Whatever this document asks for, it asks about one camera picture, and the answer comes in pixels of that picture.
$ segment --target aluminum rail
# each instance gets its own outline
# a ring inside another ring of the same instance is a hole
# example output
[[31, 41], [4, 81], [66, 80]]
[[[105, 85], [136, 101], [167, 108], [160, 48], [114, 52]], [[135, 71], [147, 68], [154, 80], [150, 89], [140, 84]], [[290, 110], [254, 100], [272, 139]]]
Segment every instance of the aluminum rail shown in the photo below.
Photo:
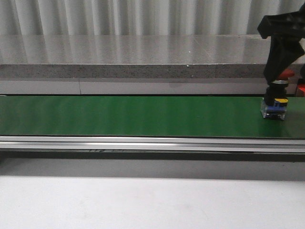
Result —
[[0, 136], [0, 149], [113, 149], [305, 153], [305, 139]]

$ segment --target green conveyor belt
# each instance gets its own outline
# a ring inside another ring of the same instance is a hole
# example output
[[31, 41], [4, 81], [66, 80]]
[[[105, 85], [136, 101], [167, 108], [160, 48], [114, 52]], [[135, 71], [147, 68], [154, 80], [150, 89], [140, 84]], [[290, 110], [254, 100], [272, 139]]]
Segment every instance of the green conveyor belt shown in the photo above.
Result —
[[0, 135], [305, 138], [305, 98], [284, 121], [265, 120], [261, 97], [1, 96]]

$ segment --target yellow label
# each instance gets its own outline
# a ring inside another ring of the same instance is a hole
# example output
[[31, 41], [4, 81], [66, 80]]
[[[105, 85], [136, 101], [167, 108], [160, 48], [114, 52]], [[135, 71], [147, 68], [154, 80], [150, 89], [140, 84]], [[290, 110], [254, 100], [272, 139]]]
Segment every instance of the yellow label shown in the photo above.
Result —
[[288, 102], [288, 99], [275, 99], [277, 102], [280, 102], [282, 104], [285, 104]]

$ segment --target granite countertop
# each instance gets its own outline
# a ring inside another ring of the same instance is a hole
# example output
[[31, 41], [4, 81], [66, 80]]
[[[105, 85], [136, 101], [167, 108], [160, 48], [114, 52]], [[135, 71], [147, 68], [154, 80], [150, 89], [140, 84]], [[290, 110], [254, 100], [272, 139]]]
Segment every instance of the granite countertop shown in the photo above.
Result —
[[259, 35], [2, 35], [0, 79], [260, 78], [269, 48]]

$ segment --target white floor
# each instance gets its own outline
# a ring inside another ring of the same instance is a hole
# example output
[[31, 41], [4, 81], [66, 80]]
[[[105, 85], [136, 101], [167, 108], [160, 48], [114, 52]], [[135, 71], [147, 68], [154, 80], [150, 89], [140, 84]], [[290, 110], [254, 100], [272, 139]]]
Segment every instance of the white floor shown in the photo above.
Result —
[[303, 229], [304, 169], [282, 162], [6, 159], [0, 229]]

